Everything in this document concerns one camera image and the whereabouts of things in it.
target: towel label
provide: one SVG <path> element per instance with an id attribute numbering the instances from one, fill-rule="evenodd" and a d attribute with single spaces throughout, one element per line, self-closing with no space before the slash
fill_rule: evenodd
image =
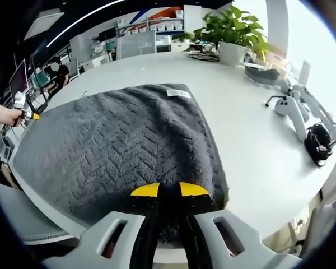
<path id="1" fill-rule="evenodd" d="M 167 96 L 183 96 L 187 98 L 192 98 L 190 94 L 186 91 L 181 91 L 181 90 L 167 90 Z"/>

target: textured towel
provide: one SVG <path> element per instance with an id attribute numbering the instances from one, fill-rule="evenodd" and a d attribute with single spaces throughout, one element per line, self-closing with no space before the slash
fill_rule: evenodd
<path id="1" fill-rule="evenodd" d="M 17 172 L 89 225 L 154 182 L 199 184 L 223 208 L 225 175 L 208 125 L 194 98 L 168 97 L 172 89 L 189 92 L 182 84 L 143 85 L 49 110 L 21 141 Z M 176 226 L 161 239 L 176 239 Z"/>

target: ceiling light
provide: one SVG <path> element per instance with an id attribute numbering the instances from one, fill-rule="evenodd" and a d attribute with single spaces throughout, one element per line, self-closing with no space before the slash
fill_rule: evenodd
<path id="1" fill-rule="evenodd" d="M 80 21 L 82 21 L 85 18 L 91 16 L 92 14 L 96 13 L 97 11 L 103 10 L 106 7 L 112 6 L 112 5 L 117 4 L 119 2 L 122 2 L 122 1 L 124 1 L 124 0 L 116 0 L 114 2 L 105 4 L 104 6 L 99 7 L 98 9 L 93 10 L 90 13 L 84 15 L 82 18 L 79 18 L 77 21 L 75 21 L 73 24 L 71 24 L 69 27 L 67 27 L 65 30 L 63 30 L 61 33 L 59 33 L 46 47 L 48 48 L 49 46 L 51 46 L 52 43 L 54 43 L 60 36 L 62 36 L 64 33 L 66 33 L 69 29 L 71 29 L 72 27 L 74 27 L 74 25 L 78 24 Z"/>

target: white flower pot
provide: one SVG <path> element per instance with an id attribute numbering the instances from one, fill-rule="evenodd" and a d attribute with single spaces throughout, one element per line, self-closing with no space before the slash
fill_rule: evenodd
<path id="1" fill-rule="evenodd" d="M 219 51 L 221 63 L 227 66 L 236 66 L 243 60 L 248 48 L 233 43 L 219 42 Z"/>

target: white table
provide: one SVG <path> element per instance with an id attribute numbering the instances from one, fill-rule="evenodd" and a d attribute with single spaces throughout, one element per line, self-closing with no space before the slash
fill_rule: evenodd
<path id="1" fill-rule="evenodd" d="M 258 230 L 262 238 L 291 221 L 327 180 L 336 162 L 336 147 L 328 163 L 317 168 L 291 121 L 264 106 L 275 92 L 249 80 L 241 68 L 173 52 L 131 57 L 85 72 L 57 93 L 47 109 L 76 100 L 86 91 L 92 95 L 167 82 L 184 83 L 195 96 L 213 133 L 230 187 L 227 208 Z M 331 97 L 336 89 L 310 91 L 336 109 L 336 98 Z M 67 225 L 69 218 L 58 219 L 52 207 L 38 202 L 40 197 L 23 184 L 27 195 L 57 225 L 74 236 L 84 231 L 78 221 Z M 179 259 L 174 255 L 167 258 L 168 263 Z"/>

